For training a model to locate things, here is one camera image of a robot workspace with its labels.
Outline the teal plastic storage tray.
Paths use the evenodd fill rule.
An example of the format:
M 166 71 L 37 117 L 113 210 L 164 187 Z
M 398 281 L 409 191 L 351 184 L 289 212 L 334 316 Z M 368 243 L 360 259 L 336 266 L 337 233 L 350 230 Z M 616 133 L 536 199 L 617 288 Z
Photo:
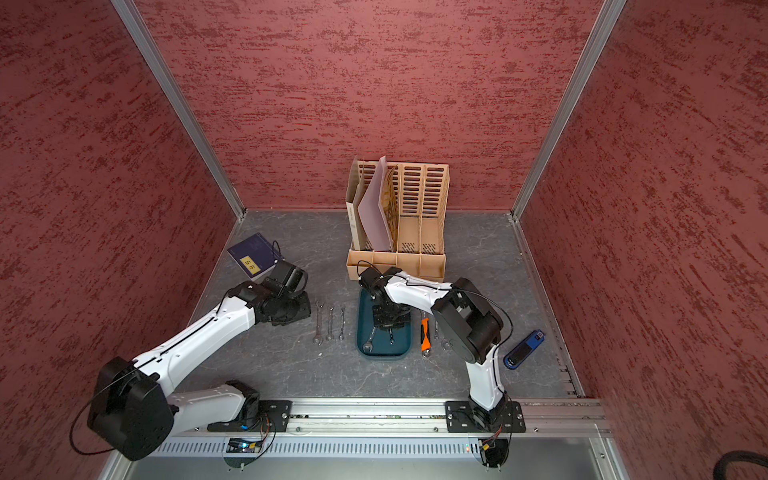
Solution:
M 374 327 L 372 300 L 363 290 L 360 291 L 357 313 L 356 347 L 358 351 L 369 360 L 397 360 L 403 358 L 412 345 L 412 325 L 409 323 L 403 328 L 381 330 L 377 328 L 373 338 L 373 351 L 364 354 L 363 343 Z

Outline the medium combination wrench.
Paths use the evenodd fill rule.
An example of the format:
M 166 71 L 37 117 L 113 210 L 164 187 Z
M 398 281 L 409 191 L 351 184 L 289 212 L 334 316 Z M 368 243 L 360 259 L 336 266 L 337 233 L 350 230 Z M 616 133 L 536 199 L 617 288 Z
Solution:
M 323 321 L 322 321 L 322 312 L 324 304 L 322 301 L 317 300 L 315 303 L 316 306 L 316 329 L 315 329 L 315 336 L 313 338 L 313 343 L 316 345 L 321 345 L 324 341 L 324 335 L 323 335 Z

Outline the small thin combination wrench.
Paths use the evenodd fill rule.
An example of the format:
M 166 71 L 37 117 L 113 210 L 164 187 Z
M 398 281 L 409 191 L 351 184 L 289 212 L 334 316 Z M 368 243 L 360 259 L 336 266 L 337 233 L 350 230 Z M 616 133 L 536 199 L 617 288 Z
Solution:
M 345 305 L 341 306 L 340 312 L 341 312 L 341 325 L 340 325 L 339 335 L 338 335 L 337 339 L 339 341 L 343 341 L 345 339 L 345 324 L 346 324 L 346 318 L 345 318 L 346 317 L 346 315 L 345 315 L 346 314 L 346 306 Z

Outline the large combination wrench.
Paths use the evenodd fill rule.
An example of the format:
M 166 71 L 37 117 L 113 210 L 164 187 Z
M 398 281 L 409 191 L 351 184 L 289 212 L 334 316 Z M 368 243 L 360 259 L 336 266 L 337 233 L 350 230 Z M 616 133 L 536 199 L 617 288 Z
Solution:
M 373 351 L 373 338 L 376 334 L 377 328 L 373 327 L 368 339 L 362 345 L 362 351 L 364 354 L 370 354 Z

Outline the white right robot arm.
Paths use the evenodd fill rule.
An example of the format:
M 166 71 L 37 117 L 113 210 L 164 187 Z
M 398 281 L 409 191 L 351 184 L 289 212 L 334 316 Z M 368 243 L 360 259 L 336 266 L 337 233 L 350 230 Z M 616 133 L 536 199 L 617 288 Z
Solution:
M 447 406 L 451 431 L 523 432 L 519 406 L 501 383 L 498 349 L 504 321 L 489 299 L 466 278 L 440 283 L 414 277 L 391 267 L 374 267 L 359 275 L 360 286 L 372 300 L 374 321 L 384 326 L 412 309 L 431 314 L 452 350 L 464 361 L 469 378 L 466 412 Z

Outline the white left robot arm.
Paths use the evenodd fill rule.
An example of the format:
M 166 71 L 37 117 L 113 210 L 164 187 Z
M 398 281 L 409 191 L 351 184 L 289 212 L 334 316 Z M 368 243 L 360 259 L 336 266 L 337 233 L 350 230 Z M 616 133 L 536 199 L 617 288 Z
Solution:
M 259 392 L 238 380 L 180 393 L 178 386 L 213 353 L 259 323 L 287 325 L 311 314 L 304 290 L 243 282 L 186 329 L 132 360 L 115 357 L 99 371 L 93 397 L 77 413 L 111 450 L 136 461 L 167 438 L 205 427 L 249 434 L 280 430 Z

